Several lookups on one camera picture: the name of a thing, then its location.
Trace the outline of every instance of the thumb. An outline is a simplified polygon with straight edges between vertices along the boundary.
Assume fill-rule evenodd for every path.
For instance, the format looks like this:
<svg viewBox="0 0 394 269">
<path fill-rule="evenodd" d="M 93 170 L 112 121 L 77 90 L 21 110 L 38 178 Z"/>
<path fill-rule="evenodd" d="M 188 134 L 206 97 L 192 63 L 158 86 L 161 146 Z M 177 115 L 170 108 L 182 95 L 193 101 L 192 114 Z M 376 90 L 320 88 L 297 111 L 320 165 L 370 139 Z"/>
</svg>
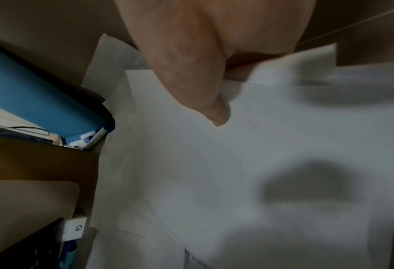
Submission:
<svg viewBox="0 0 394 269">
<path fill-rule="evenodd" d="M 228 110 L 219 97 L 216 97 L 210 105 L 199 109 L 198 112 L 206 116 L 215 126 L 224 125 L 228 120 Z"/>
</svg>

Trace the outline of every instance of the hand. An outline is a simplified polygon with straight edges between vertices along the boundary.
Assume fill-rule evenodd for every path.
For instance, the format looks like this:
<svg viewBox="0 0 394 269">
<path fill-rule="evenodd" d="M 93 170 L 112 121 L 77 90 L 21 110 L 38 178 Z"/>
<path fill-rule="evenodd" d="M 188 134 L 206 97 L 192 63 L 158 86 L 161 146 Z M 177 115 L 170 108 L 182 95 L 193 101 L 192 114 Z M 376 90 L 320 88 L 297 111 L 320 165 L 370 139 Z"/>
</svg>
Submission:
<svg viewBox="0 0 394 269">
<path fill-rule="evenodd" d="M 315 0 L 116 0 L 120 14 L 169 93 L 221 126 L 227 59 L 292 51 Z"/>
</svg>

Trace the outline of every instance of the black object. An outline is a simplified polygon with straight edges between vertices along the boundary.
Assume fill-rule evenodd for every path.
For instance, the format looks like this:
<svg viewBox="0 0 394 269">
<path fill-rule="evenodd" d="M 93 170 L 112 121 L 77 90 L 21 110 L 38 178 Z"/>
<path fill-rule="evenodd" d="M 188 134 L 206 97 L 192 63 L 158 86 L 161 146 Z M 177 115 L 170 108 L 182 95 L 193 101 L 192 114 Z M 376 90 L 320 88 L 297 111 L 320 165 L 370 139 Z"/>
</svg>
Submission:
<svg viewBox="0 0 394 269">
<path fill-rule="evenodd" d="M 0 269 L 55 269 L 61 247 L 63 218 L 0 252 Z"/>
</svg>

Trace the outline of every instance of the finger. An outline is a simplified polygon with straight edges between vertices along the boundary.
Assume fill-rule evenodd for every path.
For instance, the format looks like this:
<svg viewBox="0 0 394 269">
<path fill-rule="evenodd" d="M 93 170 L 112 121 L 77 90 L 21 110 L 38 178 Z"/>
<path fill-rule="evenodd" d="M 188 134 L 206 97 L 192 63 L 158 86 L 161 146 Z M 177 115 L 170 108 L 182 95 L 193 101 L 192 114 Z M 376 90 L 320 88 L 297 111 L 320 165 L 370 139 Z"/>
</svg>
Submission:
<svg viewBox="0 0 394 269">
<path fill-rule="evenodd" d="M 228 110 L 226 109 L 219 97 L 217 97 L 207 107 L 199 109 L 198 112 L 200 112 L 207 119 L 212 121 L 215 126 L 224 125 L 228 119 Z"/>
</svg>

